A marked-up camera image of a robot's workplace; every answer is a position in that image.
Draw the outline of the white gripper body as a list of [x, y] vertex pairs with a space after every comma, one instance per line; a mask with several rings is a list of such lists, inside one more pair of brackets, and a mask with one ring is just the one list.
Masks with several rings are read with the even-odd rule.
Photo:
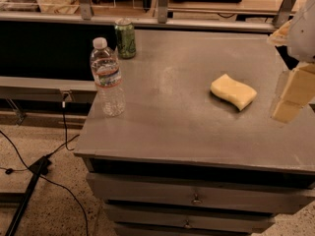
[[315, 62], [315, 0], [307, 0], [294, 15], [288, 30], [287, 51], [300, 62]]

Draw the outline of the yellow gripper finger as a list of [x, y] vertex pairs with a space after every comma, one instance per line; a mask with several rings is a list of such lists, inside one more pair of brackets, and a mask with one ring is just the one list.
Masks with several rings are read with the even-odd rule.
[[287, 21], [279, 29], [268, 36], [267, 42], [274, 46], [287, 46], [287, 36], [291, 21]]
[[299, 62], [288, 78], [272, 118], [288, 123], [315, 97], [315, 64]]

